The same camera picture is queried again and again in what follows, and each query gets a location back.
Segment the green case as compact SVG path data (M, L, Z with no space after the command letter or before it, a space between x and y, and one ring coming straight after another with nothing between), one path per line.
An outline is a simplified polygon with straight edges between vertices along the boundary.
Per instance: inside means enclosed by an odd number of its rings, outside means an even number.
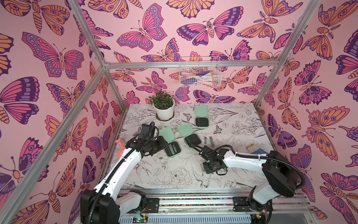
M208 107L206 105L197 105L194 108L195 113L195 125L198 128L208 128L209 119L208 119Z
M163 129L161 129L159 131L159 135L162 136L165 139L165 141L167 142L167 146L165 147L164 150L166 152L166 155L169 158L173 158L175 156L178 156L181 153L180 145L175 140L174 132L170 127L165 127ZM169 144L171 144L171 143L175 146L175 149L176 149L176 154L174 154L174 155L171 153L170 148L169 148Z
M194 129L189 124L179 126L177 131L184 138L185 143L189 147L199 146L202 143L200 137L194 132Z

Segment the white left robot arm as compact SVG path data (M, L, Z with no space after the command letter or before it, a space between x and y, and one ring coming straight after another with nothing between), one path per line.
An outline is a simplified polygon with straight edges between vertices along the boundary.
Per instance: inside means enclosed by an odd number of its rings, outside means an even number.
M130 139L122 156L109 174L93 190L85 190L80 198L82 224L118 224L119 219L130 211L142 214L148 209L144 192L132 189L119 196L129 174L146 156L153 156L167 146L159 136L154 122L143 124L141 132Z

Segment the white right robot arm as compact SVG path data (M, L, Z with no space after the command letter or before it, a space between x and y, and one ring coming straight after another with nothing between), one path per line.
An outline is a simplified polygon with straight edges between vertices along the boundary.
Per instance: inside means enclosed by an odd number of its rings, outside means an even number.
M245 169L265 176L265 183L253 187L247 198L234 199L235 209L242 206L249 211L259 212L265 208L271 211L274 198L291 198L297 189L306 184L303 173L277 151L242 154L231 145L222 145L216 149L198 145L191 147L205 160L203 169L207 174L226 175L228 169Z

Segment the pink plastic toy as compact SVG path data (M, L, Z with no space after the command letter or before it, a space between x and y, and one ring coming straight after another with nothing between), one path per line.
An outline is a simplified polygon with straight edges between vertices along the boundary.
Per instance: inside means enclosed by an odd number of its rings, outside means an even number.
M116 140L115 143L117 144L117 162L114 167L124 171L134 170L142 159L141 153L131 146L126 147L122 139Z

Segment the potted green plant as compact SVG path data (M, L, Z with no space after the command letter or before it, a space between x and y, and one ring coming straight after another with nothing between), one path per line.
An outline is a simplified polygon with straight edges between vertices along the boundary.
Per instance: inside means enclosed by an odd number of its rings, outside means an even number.
M166 91L159 91L149 97L150 104L156 110L158 120L168 121L174 117L175 101Z

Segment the blue knit glove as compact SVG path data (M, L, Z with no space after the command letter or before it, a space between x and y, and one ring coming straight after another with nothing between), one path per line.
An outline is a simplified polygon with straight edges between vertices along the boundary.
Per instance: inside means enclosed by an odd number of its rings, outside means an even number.
M267 151L265 151L262 148L259 148L256 144L252 144L252 145L247 146L246 150L250 154L254 154L254 155L266 155L266 154L268 154Z

